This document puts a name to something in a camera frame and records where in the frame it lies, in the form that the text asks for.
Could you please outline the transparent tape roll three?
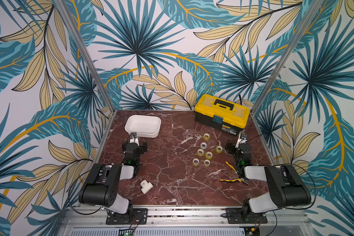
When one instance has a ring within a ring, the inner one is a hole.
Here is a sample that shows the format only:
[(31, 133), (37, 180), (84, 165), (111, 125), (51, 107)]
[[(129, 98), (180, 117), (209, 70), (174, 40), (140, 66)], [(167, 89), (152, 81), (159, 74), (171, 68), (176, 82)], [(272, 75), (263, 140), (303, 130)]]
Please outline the transparent tape roll three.
[(217, 153), (222, 153), (222, 152), (223, 152), (223, 147), (222, 147), (222, 146), (217, 146), (217, 147), (215, 148), (215, 151), (216, 151)]

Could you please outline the white plastic storage box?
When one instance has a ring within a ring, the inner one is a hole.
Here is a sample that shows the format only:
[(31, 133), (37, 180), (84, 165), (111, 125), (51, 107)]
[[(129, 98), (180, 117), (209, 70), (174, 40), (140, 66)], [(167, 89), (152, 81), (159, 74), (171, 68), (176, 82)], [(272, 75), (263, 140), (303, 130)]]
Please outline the white plastic storage box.
[(136, 133), (137, 137), (156, 138), (159, 135), (161, 119), (156, 116), (132, 115), (127, 119), (125, 131)]

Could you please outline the transparent tape roll five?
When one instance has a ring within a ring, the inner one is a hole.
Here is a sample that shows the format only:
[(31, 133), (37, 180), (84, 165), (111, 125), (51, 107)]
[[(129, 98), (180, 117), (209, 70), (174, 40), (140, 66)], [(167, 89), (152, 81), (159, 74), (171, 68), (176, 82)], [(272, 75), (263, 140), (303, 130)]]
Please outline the transparent tape roll five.
[(205, 157), (208, 160), (211, 160), (213, 158), (213, 153), (211, 151), (208, 151), (205, 153)]

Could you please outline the transparent tape roll seven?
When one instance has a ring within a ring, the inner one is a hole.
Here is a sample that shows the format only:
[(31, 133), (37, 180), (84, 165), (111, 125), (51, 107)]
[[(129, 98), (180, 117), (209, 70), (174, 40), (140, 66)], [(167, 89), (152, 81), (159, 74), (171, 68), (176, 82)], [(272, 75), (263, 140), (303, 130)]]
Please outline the transparent tape roll seven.
[(204, 160), (204, 166), (205, 166), (205, 167), (209, 167), (210, 164), (211, 164), (211, 161), (210, 161), (209, 159), (205, 159), (205, 160)]

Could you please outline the transparent tape roll two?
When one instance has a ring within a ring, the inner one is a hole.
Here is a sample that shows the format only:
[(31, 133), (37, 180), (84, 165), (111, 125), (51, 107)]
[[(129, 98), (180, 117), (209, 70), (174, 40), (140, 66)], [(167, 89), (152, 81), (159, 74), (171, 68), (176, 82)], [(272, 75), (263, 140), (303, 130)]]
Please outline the transparent tape roll two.
[(203, 150), (206, 150), (207, 149), (207, 143), (206, 142), (200, 143), (200, 148), (203, 149)]

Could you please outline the transparent tape roll one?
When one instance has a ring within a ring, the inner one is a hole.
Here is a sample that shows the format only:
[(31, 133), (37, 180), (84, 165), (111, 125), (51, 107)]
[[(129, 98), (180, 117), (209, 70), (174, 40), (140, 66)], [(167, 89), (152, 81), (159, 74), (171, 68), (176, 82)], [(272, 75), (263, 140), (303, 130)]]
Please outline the transparent tape roll one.
[(209, 135), (208, 133), (205, 133), (205, 134), (203, 135), (203, 138), (204, 138), (205, 140), (209, 140), (209, 139), (210, 139), (210, 135)]

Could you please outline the transparent tape roll four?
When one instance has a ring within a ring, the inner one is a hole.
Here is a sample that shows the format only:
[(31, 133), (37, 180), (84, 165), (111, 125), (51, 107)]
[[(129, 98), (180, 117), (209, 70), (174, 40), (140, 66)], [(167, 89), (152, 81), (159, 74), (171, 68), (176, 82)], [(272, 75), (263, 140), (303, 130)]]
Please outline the transparent tape roll four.
[(205, 151), (200, 148), (200, 149), (197, 150), (197, 155), (198, 156), (205, 156)]

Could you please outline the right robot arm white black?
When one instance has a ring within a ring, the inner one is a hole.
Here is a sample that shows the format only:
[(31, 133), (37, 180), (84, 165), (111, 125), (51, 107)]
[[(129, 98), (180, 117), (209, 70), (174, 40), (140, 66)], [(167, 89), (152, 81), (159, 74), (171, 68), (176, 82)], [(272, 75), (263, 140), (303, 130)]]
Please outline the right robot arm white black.
[(235, 162), (229, 166), (238, 175), (237, 181), (263, 181), (268, 187), (267, 193), (244, 201), (243, 216), (311, 203), (311, 194), (293, 165), (254, 165), (251, 146), (247, 143), (228, 141), (225, 151), (234, 156)]

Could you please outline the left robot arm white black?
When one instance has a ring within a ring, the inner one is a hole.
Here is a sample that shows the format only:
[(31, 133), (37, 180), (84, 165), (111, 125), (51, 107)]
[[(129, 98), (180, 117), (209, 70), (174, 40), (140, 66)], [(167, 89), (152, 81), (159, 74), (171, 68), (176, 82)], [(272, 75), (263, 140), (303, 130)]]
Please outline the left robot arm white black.
[(118, 193), (119, 183), (138, 175), (140, 157), (148, 151), (145, 140), (131, 138), (122, 144), (124, 159), (120, 165), (94, 164), (79, 193), (79, 203), (100, 206), (111, 214), (130, 215), (133, 212), (130, 201)]

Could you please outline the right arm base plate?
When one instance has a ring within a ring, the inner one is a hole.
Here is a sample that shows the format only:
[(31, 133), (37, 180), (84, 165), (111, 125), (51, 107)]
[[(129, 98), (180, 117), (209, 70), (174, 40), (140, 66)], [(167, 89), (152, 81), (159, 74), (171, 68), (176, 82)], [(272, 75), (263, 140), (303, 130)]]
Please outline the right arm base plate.
[(267, 218), (264, 213), (248, 213), (242, 208), (225, 208), (221, 217), (226, 218), (229, 224), (266, 224)]

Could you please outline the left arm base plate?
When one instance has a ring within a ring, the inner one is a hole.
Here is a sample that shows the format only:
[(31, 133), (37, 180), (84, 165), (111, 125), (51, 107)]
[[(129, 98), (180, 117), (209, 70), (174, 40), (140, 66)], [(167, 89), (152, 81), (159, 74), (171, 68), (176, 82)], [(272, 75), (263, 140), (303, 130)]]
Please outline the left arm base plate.
[(106, 225), (145, 225), (148, 219), (147, 208), (132, 208), (125, 214), (107, 213)]

